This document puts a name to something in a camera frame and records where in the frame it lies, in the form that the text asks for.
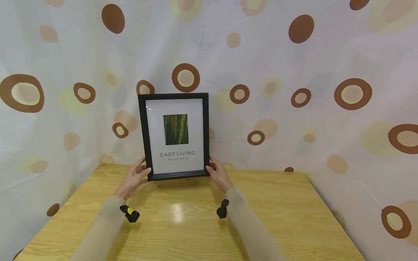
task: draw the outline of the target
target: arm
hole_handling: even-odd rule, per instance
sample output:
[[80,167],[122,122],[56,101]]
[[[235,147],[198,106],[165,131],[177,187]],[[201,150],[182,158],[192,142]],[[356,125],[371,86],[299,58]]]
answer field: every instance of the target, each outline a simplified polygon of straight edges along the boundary
[[244,243],[250,260],[284,261],[277,244],[242,194],[234,187],[225,194],[228,214]]
[[141,166],[144,161],[144,157],[139,159],[128,170],[113,196],[103,203],[92,227],[71,257],[72,261],[106,260],[125,216],[119,207],[125,205],[135,190],[147,182],[143,178],[150,173],[151,168]]
[[71,260],[106,260],[125,216],[119,209],[124,204],[125,201],[117,196],[106,199],[92,227],[81,241]]
[[229,217],[240,234],[250,260],[284,261],[276,242],[251,209],[244,196],[234,188],[224,166],[212,157],[211,161],[213,163],[206,166],[206,169],[211,179],[229,200]]

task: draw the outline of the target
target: right hand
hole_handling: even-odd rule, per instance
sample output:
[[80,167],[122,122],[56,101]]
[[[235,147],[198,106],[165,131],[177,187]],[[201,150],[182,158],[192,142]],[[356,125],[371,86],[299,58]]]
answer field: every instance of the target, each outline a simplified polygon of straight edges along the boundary
[[212,162],[209,164],[210,166],[206,166],[206,169],[209,172],[213,182],[218,185],[219,189],[223,193],[226,193],[230,188],[233,187],[231,181],[228,178],[227,171],[217,159],[210,157],[210,160]]

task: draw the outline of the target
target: hand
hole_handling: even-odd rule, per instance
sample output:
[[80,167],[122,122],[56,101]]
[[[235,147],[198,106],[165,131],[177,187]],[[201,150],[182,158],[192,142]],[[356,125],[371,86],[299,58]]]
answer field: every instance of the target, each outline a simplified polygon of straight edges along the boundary
[[145,157],[142,157],[132,165],[113,195],[123,198],[126,201],[141,184],[148,182],[148,179],[143,180],[143,178],[151,172],[151,168],[146,168],[144,165],[141,166],[144,161]]
[[223,193],[226,193],[230,188],[233,187],[231,181],[228,178],[227,171],[225,167],[217,161],[217,159],[210,157],[212,163],[209,163],[210,166],[206,166],[207,171],[213,182],[221,189]]

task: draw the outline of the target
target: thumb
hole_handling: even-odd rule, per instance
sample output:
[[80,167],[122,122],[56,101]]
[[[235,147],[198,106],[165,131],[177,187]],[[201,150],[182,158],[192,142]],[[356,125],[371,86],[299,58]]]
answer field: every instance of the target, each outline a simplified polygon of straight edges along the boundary
[[215,173],[215,170],[212,169],[209,165],[206,166],[206,170],[209,172],[209,175],[211,175],[211,176],[212,176],[213,173]]
[[141,171],[140,173],[138,173],[138,175],[140,176],[140,178],[143,178],[146,175],[148,175],[150,172],[151,172],[151,168],[149,167],[148,169],[145,169],[145,170]]

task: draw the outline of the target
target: picture frame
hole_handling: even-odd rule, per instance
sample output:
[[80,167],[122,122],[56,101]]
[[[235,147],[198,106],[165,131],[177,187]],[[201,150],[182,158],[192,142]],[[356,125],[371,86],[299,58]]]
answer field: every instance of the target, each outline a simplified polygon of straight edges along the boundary
[[208,93],[139,94],[148,180],[208,176]]

